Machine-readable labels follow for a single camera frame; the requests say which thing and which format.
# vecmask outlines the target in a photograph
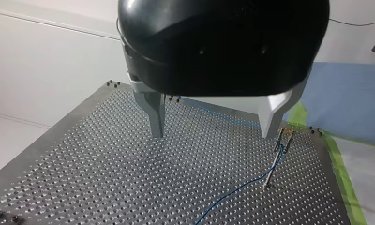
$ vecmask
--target metal rod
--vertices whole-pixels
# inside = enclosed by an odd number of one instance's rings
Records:
[[[281,141],[281,135],[283,134],[284,132],[284,128],[282,128],[278,134],[278,138],[277,138],[277,142],[275,143],[275,147],[273,148],[273,151],[276,152],[277,149],[278,149],[278,144],[280,143]]]
[[[267,174],[266,181],[263,183],[263,190],[269,187],[269,182],[270,182],[270,179],[272,178],[273,171],[275,170],[275,165],[278,162],[279,156],[280,156],[280,151],[277,152],[275,156],[275,160],[273,161],[273,164],[272,164],[272,170],[269,172],[269,174]]]
[[[292,131],[291,135],[290,135],[290,138],[288,138],[288,141],[287,141],[287,145],[286,147],[284,148],[284,152],[287,153],[288,152],[288,149],[290,148],[290,143],[291,143],[291,140],[293,139],[293,134],[294,134],[294,130]]]

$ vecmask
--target white cabinet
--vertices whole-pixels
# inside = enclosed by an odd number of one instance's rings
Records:
[[[0,114],[52,126],[109,79],[128,82],[119,40],[0,15]]]

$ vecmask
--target blue cable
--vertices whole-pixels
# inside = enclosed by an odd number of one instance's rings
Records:
[[[237,125],[249,126],[249,127],[252,127],[252,128],[259,128],[258,125],[254,124],[254,123],[252,123],[252,122],[249,122],[249,121],[241,121],[241,120],[233,120],[233,119],[231,119],[231,118],[229,118],[229,117],[227,117],[227,116],[225,116],[225,115],[223,115],[223,114],[221,114],[221,113],[219,113],[219,112],[211,111],[211,110],[205,108],[204,106],[195,103],[193,100],[190,100],[190,99],[188,99],[188,98],[184,98],[184,97],[180,97],[180,98],[183,99],[184,101],[189,102],[190,104],[193,104],[193,105],[199,107],[199,108],[202,109],[202,110],[205,110],[205,111],[207,111],[207,112],[209,112],[209,113],[211,113],[211,114],[213,114],[213,115],[216,115],[216,116],[218,116],[218,117],[220,117],[220,118],[222,118],[222,119],[224,119],[224,120],[227,120],[227,121],[229,121],[229,122],[235,123],[235,124],[237,124]],[[230,192],[230,193],[224,195],[224,196],[221,197],[220,199],[218,199],[216,202],[214,202],[214,203],[213,203],[213,204],[212,204],[212,205],[211,205],[211,206],[210,206],[210,207],[209,207],[209,208],[208,208],[208,209],[202,214],[202,216],[197,220],[197,222],[195,223],[195,225],[198,225],[198,224],[199,224],[199,223],[205,218],[205,216],[207,216],[207,214],[208,214],[208,213],[209,213],[209,212],[210,212],[210,211],[211,211],[211,210],[212,210],[212,209],[213,209],[218,203],[220,203],[222,200],[224,200],[224,199],[226,199],[227,197],[233,195],[234,193],[236,193],[237,191],[239,191],[241,188],[243,188],[243,187],[245,187],[245,186],[247,186],[247,185],[249,185],[249,184],[251,184],[251,183],[253,183],[253,182],[260,181],[260,180],[264,179],[264,177],[265,177],[267,174],[269,174],[272,170],[274,170],[274,169],[276,168],[276,166],[279,164],[279,162],[281,161],[281,158],[283,157],[283,154],[284,154],[284,145],[281,144],[281,143],[279,143],[279,144],[278,144],[278,147],[279,147],[279,149],[280,149],[280,154],[278,155],[277,161],[276,161],[276,163],[275,163],[274,166],[272,166],[271,168],[269,168],[269,169],[268,169],[263,175],[261,175],[260,177],[247,181],[245,184],[241,185],[240,187],[238,187],[238,188],[235,189],[234,191],[232,191],[232,192]]]
[[[205,216],[207,216],[207,214],[218,204],[220,203],[220,201],[226,199],[227,197],[233,195],[235,192],[239,191],[241,188],[253,183],[253,182],[256,182],[256,181],[259,181],[259,180],[262,180],[264,179],[264,177],[269,174],[272,170],[274,170],[276,168],[276,166],[279,164],[279,162],[281,161],[281,158],[283,157],[283,154],[284,154],[284,145],[283,144],[279,144],[278,146],[280,148],[280,155],[278,156],[277,158],[277,161],[275,163],[274,166],[272,166],[271,168],[269,168],[269,170],[267,170],[263,175],[261,175],[260,177],[258,178],[255,178],[255,179],[252,179],[252,180],[249,180],[247,181],[245,184],[241,185],[240,187],[238,187],[237,189],[235,189],[234,191],[224,195],[223,197],[221,197],[220,199],[218,199],[216,202],[214,202],[206,211],[204,214],[202,214],[202,216],[197,220],[197,222],[195,223],[195,225],[198,225],[204,218]]]

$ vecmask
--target white wall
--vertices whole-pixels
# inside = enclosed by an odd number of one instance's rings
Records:
[[[15,0],[28,5],[65,11],[85,17],[115,22],[118,0]]]
[[[375,0],[331,0],[330,4],[332,19],[358,24],[375,22]],[[375,64],[371,50],[374,45],[375,24],[355,27],[330,21],[316,61]]]

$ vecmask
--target green tape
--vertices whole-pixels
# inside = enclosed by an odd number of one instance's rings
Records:
[[[352,185],[351,178],[343,163],[342,155],[340,154],[336,141],[328,134],[324,133],[325,141],[328,145],[331,160],[333,162],[333,170],[342,194],[345,207],[348,212],[349,219],[352,225],[367,225],[366,218],[357,200],[356,193]]]
[[[296,103],[290,110],[288,123],[299,128],[307,124],[309,116],[308,110],[301,101]],[[331,137],[330,133],[322,131],[325,141],[328,145],[328,150],[333,163],[334,174],[339,185],[339,189],[345,203],[346,211],[352,225],[367,225],[366,218],[357,200],[356,193],[352,185],[351,178],[343,163],[342,155],[340,154],[336,141]]]
[[[298,101],[290,110],[290,114],[288,116],[288,122],[294,125],[302,125],[305,126],[307,124],[307,118],[309,116],[309,112],[302,104],[301,101]]]

